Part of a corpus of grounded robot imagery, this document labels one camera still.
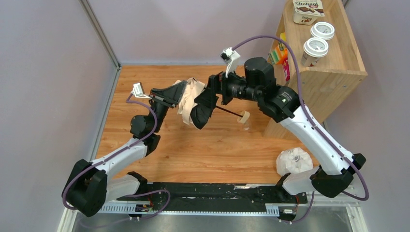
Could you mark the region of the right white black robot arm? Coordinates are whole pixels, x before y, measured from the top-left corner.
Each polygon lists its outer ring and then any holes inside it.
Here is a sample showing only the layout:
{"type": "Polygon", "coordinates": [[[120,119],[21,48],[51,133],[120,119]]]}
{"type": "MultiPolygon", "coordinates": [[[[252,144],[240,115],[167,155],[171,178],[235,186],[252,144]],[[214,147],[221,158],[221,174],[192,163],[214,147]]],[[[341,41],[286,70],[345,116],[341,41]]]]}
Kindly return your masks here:
{"type": "Polygon", "coordinates": [[[261,112],[297,137],[319,162],[319,166],[311,170],[286,173],[277,182],[283,193],[297,195],[317,191],[329,198],[345,193],[353,176],[366,162],[365,157],[339,145],[310,114],[292,88],[278,85],[274,68],[266,59],[250,58],[245,62],[244,70],[244,77],[234,72],[220,72],[209,77],[190,112],[194,126],[201,129],[206,125],[218,98],[224,105],[234,98],[257,102],[261,112]]]}

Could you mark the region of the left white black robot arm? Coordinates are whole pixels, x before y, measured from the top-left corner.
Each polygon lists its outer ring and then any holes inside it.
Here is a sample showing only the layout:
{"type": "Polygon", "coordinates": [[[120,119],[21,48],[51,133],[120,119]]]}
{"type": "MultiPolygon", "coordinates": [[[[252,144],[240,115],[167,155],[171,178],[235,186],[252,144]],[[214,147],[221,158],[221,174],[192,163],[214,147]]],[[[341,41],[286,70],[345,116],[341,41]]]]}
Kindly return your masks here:
{"type": "Polygon", "coordinates": [[[177,107],[187,84],[187,81],[177,81],[167,88],[153,88],[148,94],[141,83],[134,84],[126,102],[145,107],[149,114],[131,119],[132,137],[121,147],[102,158],[81,159],[75,163],[62,192],[63,205],[91,217],[105,203],[136,194],[144,178],[135,172],[121,178],[115,175],[156,149],[163,120],[170,108],[177,107]]]}

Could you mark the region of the black and beige folding umbrella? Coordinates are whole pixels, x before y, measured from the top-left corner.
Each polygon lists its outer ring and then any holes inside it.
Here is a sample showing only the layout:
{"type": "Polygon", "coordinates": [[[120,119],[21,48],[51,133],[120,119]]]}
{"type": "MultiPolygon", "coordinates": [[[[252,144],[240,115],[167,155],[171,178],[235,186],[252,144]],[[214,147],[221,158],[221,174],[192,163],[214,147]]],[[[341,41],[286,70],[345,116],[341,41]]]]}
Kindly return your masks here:
{"type": "MultiPolygon", "coordinates": [[[[196,129],[201,130],[208,123],[212,115],[212,111],[209,107],[206,107],[203,103],[195,102],[196,99],[199,100],[198,97],[200,94],[205,91],[205,83],[198,81],[194,77],[186,81],[187,85],[177,106],[177,114],[181,115],[183,123],[187,125],[192,124],[196,129]]],[[[243,126],[243,129],[246,131],[250,130],[250,113],[248,111],[236,113],[220,106],[216,106],[215,108],[237,116],[237,122],[243,126]]]]}

